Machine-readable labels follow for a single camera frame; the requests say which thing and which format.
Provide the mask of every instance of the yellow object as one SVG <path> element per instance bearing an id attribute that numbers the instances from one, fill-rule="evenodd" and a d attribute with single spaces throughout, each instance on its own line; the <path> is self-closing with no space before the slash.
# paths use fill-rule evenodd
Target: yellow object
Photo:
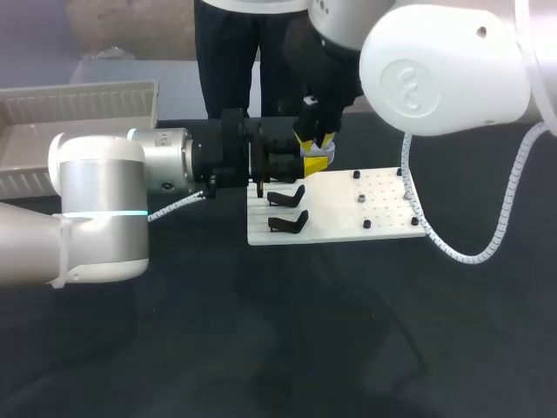
<path id="1" fill-rule="evenodd" d="M 328 157 L 304 157 L 304 178 L 327 168 Z"/>
<path id="2" fill-rule="evenodd" d="M 303 149 L 305 152 L 309 152 L 309 151 L 312 150 L 313 139 L 310 139 L 309 141 L 302 141 L 302 140 L 299 138 L 299 136 L 298 136 L 298 134 L 297 134 L 296 132 L 294 132 L 294 135 L 296 135 L 296 139 L 297 139 L 298 142 L 299 142 L 299 146 L 301 146 L 302 149 Z"/>
<path id="3" fill-rule="evenodd" d="M 321 148 L 326 147 L 326 145 L 334 139 L 334 134 L 335 132 L 327 133 L 325 135 L 325 139 L 323 139 L 323 144 L 321 145 Z"/>

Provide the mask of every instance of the black pants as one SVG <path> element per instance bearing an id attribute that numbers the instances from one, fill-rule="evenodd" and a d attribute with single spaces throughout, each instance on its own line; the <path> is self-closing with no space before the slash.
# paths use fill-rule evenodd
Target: black pants
<path id="1" fill-rule="evenodd" d="M 242 108 L 247 116 L 258 47 L 261 115 L 299 114 L 304 92 L 284 59 L 282 43 L 290 21 L 304 14 L 247 15 L 195 0 L 195 46 L 209 118 L 220 118 L 228 108 Z"/>

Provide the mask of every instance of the black table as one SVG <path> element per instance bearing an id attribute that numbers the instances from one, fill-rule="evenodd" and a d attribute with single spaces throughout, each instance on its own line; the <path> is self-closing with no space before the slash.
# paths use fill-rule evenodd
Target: black table
<path id="1" fill-rule="evenodd" d="M 180 125 L 210 134 L 161 123 Z M 273 135 L 291 125 L 263 121 Z M 426 215 L 457 249 L 490 240 L 526 131 L 414 142 Z M 346 116 L 333 168 L 396 166 L 401 139 L 373 115 Z M 1 290 L 0 415 L 554 417 L 556 157 L 549 136 L 534 147 L 482 266 L 428 239 L 249 247 L 245 192 L 231 190 L 152 224 L 137 280 Z"/>

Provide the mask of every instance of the black bracket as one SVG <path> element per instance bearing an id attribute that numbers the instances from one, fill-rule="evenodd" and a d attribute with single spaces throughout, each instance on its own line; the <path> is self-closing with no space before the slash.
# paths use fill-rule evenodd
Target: black bracket
<path id="1" fill-rule="evenodd" d="M 267 200 L 269 200 L 269 205 L 286 206 L 286 207 L 298 207 L 299 202 L 302 200 L 305 194 L 305 186 L 301 185 L 298 187 L 296 194 L 294 196 L 286 196 L 282 193 L 268 192 Z"/>
<path id="2" fill-rule="evenodd" d="M 296 222 L 291 222 L 281 218 L 269 218 L 268 225 L 271 228 L 271 232 L 278 231 L 280 233 L 301 233 L 309 218 L 310 213 L 308 211 L 303 211 L 299 215 Z"/>

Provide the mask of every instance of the cable wrap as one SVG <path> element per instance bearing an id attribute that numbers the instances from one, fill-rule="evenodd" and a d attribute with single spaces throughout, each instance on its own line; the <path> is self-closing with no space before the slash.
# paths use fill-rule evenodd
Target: cable wrap
<path id="1" fill-rule="evenodd" d="M 503 206 L 501 207 L 501 212 L 499 216 L 499 222 L 495 233 L 491 239 L 491 242 L 487 245 L 486 249 L 477 255 L 466 255 L 459 253 L 458 251 L 451 248 L 429 225 L 426 216 L 421 211 L 419 207 L 418 200 L 416 199 L 416 194 L 413 190 L 413 184 L 410 179 L 410 145 L 412 143 L 412 134 L 405 133 L 404 141 L 402 143 L 402 155 L 401 155 L 401 168 L 402 168 L 402 180 L 404 181 L 404 188 L 406 196 L 410 201 L 410 206 L 414 212 L 414 215 L 419 220 L 419 224 L 423 226 L 426 230 L 427 236 L 433 241 L 433 243 L 446 255 L 451 257 L 453 260 L 457 260 L 464 264 L 480 264 L 489 260 L 495 252 L 499 249 L 500 244 L 505 238 L 505 233 L 507 232 L 508 220 L 511 215 L 511 210 L 513 209 L 514 196 L 516 189 L 518 188 L 520 182 L 520 176 L 522 175 L 522 170 L 527 161 L 528 155 L 532 150 L 532 146 L 536 140 L 545 132 L 548 128 L 545 124 L 540 123 L 534 126 L 520 144 L 519 152 L 514 160 L 513 169 L 511 171 L 511 176 L 508 180 L 507 191 L 505 192 L 505 198 L 503 199 Z"/>
<path id="2" fill-rule="evenodd" d="M 159 218 L 162 218 L 163 216 L 167 215 L 170 212 L 173 212 L 173 211 L 179 209 L 180 207 L 188 206 L 192 203 L 199 202 L 200 200 L 203 200 L 203 199 L 205 199 L 205 196 L 204 196 L 203 192 L 194 193 L 191 196 L 188 196 L 187 198 L 181 199 L 178 202 L 174 202 L 173 204 L 168 205 L 167 207 L 164 207 L 160 211 L 157 211 L 157 212 L 153 213 L 152 215 L 149 215 L 147 217 L 147 220 L 149 222 L 152 222 L 153 220 L 157 220 Z"/>

